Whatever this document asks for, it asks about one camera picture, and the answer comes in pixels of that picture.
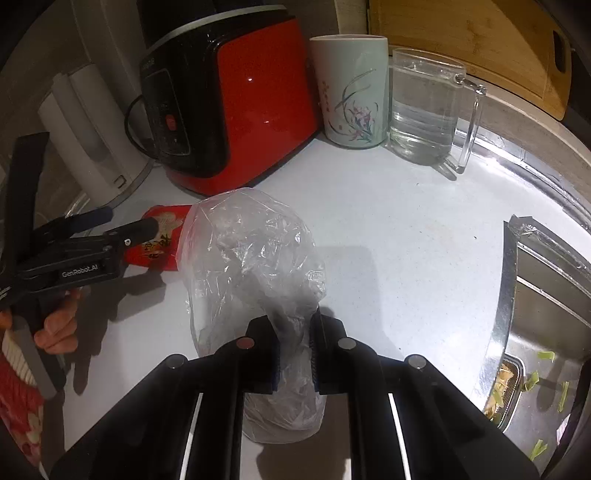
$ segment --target green vegetable scrap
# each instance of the green vegetable scrap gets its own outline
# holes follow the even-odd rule
[[[560,396],[560,402],[558,402],[558,412],[562,413],[564,410],[564,402],[566,401],[566,394],[569,390],[569,382],[562,382],[562,395]]]
[[[523,389],[526,392],[529,392],[532,388],[535,387],[535,385],[540,381],[540,374],[538,373],[538,371],[536,370],[535,372],[533,372],[530,377],[524,382],[523,384]]]
[[[503,396],[497,392],[497,390],[493,390],[492,391],[492,396],[496,401],[496,404],[499,406],[499,408],[503,408],[505,406],[505,403],[503,402]]]
[[[538,358],[540,360],[551,360],[552,362],[554,362],[554,359],[556,358],[556,354],[554,352],[538,352]]]
[[[536,458],[538,455],[544,453],[547,448],[548,448],[547,443],[544,443],[543,440],[538,440],[535,443],[534,449],[530,453],[530,460],[533,462],[534,458]]]

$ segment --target mug handle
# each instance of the mug handle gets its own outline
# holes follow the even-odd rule
[[[464,86],[474,91],[474,106],[472,107],[472,115],[470,116],[470,125],[468,126],[468,132],[466,133],[466,139],[464,140],[464,146],[462,147],[462,153],[457,164],[454,163],[452,156],[448,155],[446,163],[454,169],[456,173],[462,174],[466,170],[470,153],[472,153],[472,147],[474,146],[474,140],[476,139],[476,133],[478,132],[478,125],[480,125],[480,117],[482,116],[482,102],[486,96],[486,87],[478,83],[474,83],[468,80],[464,75],[458,73],[454,77],[454,81],[457,85]]]

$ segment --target cutting board handle hole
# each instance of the cutting board handle hole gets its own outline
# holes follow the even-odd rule
[[[559,72],[566,73],[566,62],[564,58],[564,41],[556,31],[552,31],[554,36],[554,63]]]

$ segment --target red package with text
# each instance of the red package with text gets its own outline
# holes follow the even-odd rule
[[[158,220],[158,234],[149,242],[127,249],[125,261],[157,270],[177,270],[178,239],[191,205],[155,205],[142,218]]]

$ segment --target glass mug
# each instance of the glass mug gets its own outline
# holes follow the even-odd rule
[[[457,162],[450,155],[459,110],[459,90],[475,93],[470,125]],[[392,52],[392,115],[388,148],[421,165],[447,163],[466,170],[476,138],[486,88],[466,78],[464,65],[413,48]]]

